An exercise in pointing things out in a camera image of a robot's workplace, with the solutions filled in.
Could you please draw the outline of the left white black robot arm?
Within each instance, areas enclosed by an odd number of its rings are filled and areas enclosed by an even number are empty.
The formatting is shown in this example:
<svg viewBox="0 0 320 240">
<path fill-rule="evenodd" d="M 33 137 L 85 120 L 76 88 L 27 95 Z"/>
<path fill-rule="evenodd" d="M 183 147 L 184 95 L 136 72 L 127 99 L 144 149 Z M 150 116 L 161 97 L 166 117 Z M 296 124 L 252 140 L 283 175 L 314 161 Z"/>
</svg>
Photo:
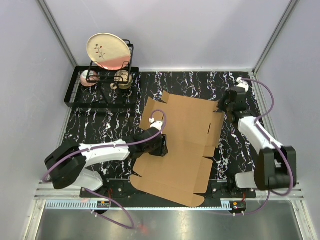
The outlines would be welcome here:
<svg viewBox="0 0 320 240">
<path fill-rule="evenodd" d="M 103 198 L 108 193 L 108 186 L 98 172 L 90 171 L 88 167 L 138 159 L 144 154 L 164 157 L 168 152 L 167 136 L 156 127 L 109 143 L 79 144 L 68 140 L 44 160 L 47 173 L 43 178 L 45 183 L 52 183 L 55 190 L 78 186 Z"/>
</svg>

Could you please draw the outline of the brown cardboard box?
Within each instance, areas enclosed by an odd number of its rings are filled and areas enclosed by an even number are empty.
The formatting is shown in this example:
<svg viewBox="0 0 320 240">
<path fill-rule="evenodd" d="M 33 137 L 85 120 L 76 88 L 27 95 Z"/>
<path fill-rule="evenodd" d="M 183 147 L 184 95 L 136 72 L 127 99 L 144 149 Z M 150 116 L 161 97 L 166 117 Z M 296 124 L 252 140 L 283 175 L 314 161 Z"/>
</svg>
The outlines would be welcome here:
<svg viewBox="0 0 320 240">
<path fill-rule="evenodd" d="M 219 145 L 223 112 L 218 103 L 194 97 L 162 93 L 160 101 L 147 99 L 139 127 L 150 127 L 149 118 L 166 120 L 168 153 L 139 157 L 133 166 L 130 183 L 139 191 L 187 207 L 204 203 L 213 156 Z"/>
</svg>

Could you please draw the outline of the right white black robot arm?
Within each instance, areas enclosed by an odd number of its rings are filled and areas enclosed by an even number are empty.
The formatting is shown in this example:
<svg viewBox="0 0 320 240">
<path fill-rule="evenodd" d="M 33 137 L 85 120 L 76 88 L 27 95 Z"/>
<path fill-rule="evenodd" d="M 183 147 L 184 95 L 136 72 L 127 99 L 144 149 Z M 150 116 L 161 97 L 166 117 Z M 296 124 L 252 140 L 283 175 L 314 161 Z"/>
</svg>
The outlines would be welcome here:
<svg viewBox="0 0 320 240">
<path fill-rule="evenodd" d="M 218 111 L 243 134 L 255 149 L 258 160 L 255 170 L 234 175 L 227 185 L 228 195 L 239 198 L 245 189 L 269 191 L 277 196 L 288 196 L 297 184 L 297 153 L 292 146 L 284 146 L 261 125 L 245 105 L 247 89 L 234 86 L 225 91 L 218 101 Z"/>
</svg>

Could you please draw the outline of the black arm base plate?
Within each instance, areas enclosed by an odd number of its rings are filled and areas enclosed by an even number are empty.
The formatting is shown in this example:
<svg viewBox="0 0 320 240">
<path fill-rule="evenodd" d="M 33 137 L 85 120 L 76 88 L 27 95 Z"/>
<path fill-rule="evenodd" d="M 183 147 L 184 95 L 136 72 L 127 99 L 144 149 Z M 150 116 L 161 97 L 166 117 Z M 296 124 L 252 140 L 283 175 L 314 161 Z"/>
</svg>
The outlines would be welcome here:
<svg viewBox="0 0 320 240">
<path fill-rule="evenodd" d="M 112 199 L 124 199 L 128 197 L 147 196 L 148 193 L 137 190 L 129 180 L 107 179 L 106 185 L 95 192 L 106 195 Z M 238 188 L 233 180 L 209 180 L 207 190 L 200 196 L 212 199 L 255 199 L 256 191 L 250 188 Z"/>
</svg>

